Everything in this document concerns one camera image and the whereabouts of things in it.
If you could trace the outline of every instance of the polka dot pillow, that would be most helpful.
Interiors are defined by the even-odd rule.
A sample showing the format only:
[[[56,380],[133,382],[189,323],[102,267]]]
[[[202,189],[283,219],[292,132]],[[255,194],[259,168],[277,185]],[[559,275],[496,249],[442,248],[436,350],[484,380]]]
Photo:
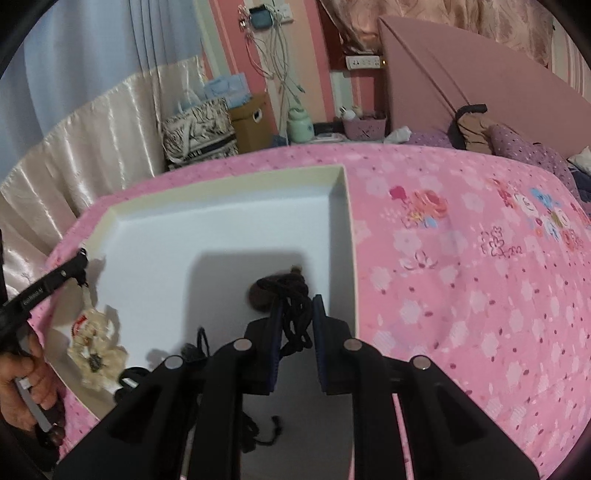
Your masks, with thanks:
[[[453,148],[449,137],[444,132],[413,132],[405,145],[419,145],[421,147]]]
[[[490,127],[488,133],[495,155],[541,167],[553,173],[573,194],[573,197],[582,203],[573,175],[569,172],[568,164],[556,150],[542,144],[532,144],[513,130],[501,125]]]

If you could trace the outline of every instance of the wall socket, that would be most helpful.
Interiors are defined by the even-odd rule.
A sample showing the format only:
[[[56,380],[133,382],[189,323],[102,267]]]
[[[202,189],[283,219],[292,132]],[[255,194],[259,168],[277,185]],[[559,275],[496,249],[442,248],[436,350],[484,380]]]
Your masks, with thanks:
[[[291,11],[290,4],[281,4],[275,7],[277,13],[281,16],[281,23],[291,23],[294,21],[294,14]]]
[[[382,68],[382,59],[378,55],[347,55],[345,62],[349,70]]]

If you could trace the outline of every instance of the blue curtain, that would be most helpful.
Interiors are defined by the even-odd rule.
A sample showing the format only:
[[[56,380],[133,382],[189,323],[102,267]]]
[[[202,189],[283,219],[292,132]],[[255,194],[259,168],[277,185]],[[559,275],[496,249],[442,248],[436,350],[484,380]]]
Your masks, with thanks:
[[[191,0],[59,0],[0,79],[0,178],[77,108],[201,52]]]

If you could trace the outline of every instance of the hand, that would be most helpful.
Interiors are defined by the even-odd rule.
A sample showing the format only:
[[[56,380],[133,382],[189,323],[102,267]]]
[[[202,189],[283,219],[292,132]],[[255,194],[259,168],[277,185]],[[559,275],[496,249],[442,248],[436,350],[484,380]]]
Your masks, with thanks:
[[[31,396],[44,410],[57,401],[57,378],[45,363],[43,349],[35,333],[29,336],[31,358],[11,353],[0,355],[0,411],[4,419],[21,430],[31,432],[37,421],[22,401],[13,384],[15,378],[28,377],[32,386]]]

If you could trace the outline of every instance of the purple basket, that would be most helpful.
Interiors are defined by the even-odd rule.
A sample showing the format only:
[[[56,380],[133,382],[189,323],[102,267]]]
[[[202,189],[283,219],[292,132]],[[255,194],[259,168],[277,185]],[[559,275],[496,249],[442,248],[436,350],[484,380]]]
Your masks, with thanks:
[[[345,134],[349,140],[357,142],[383,140],[386,136],[386,120],[385,118],[343,120]]]

